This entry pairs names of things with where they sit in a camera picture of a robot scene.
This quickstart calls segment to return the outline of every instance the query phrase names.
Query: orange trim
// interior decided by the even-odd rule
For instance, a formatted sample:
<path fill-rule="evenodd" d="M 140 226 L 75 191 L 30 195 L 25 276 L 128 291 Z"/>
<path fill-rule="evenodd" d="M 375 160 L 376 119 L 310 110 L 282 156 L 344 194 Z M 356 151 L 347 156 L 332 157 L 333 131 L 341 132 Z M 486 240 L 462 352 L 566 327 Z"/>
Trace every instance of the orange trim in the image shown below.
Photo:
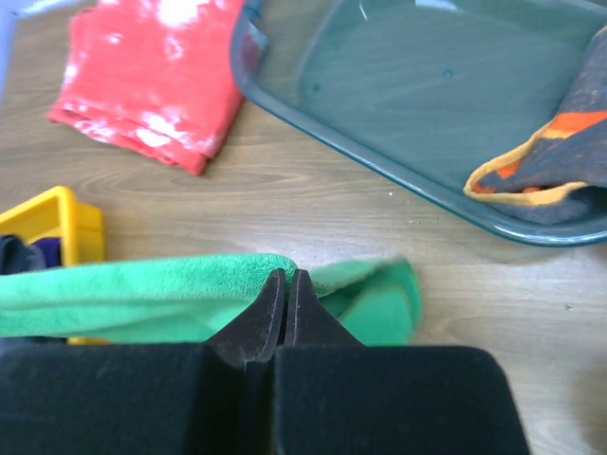
<path fill-rule="evenodd" d="M 512 161 L 510 164 L 506 164 L 505 166 L 496 169 L 495 172 L 502 178 L 509 178 L 511 175 L 514 175 L 514 173 L 517 172 L 522 162 L 522 159 Z"/>
<path fill-rule="evenodd" d="M 479 194 L 493 194 L 495 193 L 495 189 L 494 188 L 483 188 L 481 187 L 481 184 L 476 182 L 474 184 L 474 188 L 473 188 L 474 192 L 478 192 Z"/>
<path fill-rule="evenodd" d="M 607 118 L 607 112 L 563 112 L 557 114 L 550 123 L 549 132 L 559 132 L 564 136 L 571 136 L 574 133 L 579 133 L 589 126 L 599 123 Z"/>
<path fill-rule="evenodd" d="M 542 135 L 542 139 L 567 139 L 574 134 L 575 133 L 571 131 L 546 130 Z"/>

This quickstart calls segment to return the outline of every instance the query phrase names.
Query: green towel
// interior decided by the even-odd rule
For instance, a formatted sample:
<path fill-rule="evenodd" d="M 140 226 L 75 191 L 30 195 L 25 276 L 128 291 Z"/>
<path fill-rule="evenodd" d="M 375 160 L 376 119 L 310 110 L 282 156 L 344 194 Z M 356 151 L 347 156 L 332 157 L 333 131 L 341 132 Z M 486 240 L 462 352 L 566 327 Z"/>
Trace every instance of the green towel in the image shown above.
<path fill-rule="evenodd" d="M 257 297 L 277 255 L 88 264 L 0 277 L 0 337 L 100 337 L 116 343 L 203 341 Z M 353 261 L 310 272 L 325 307 L 360 341 L 400 344 L 419 321 L 404 260 Z"/>

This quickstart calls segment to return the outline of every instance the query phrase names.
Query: wooden table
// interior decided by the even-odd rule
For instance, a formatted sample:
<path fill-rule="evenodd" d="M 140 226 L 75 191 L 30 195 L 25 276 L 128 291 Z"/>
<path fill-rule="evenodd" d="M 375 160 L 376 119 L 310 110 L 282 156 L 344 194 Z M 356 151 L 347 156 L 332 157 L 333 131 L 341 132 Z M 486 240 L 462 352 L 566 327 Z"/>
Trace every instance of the wooden table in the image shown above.
<path fill-rule="evenodd" d="M 492 352 L 535 453 L 607 453 L 607 246 L 508 243 L 249 103 L 202 177 L 50 124 L 73 11 L 20 25 L 0 113 L 0 210 L 67 185 L 103 209 L 112 261 L 405 256 L 425 299 L 417 343 Z"/>

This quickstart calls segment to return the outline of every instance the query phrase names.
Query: yellow container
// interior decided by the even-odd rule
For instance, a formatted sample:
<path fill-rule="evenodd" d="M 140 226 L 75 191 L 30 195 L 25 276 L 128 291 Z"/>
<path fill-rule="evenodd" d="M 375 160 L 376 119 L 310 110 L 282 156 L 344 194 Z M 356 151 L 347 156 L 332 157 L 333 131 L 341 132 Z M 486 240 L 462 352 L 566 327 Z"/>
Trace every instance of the yellow container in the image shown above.
<path fill-rule="evenodd" d="M 52 188 L 0 214 L 0 233 L 18 235 L 27 244 L 61 238 L 66 267 L 105 259 L 101 210 L 78 202 L 66 187 Z"/>

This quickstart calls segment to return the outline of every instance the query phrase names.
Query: red tie-dye cloth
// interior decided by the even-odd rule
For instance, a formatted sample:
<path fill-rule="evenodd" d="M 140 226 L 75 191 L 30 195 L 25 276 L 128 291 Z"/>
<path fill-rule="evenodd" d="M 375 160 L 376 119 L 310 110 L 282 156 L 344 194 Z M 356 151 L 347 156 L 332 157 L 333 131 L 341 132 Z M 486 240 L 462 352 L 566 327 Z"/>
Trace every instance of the red tie-dye cloth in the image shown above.
<path fill-rule="evenodd" d="M 230 36 L 242 0 L 100 0 L 71 19 L 48 118 L 200 174 L 240 105 Z"/>

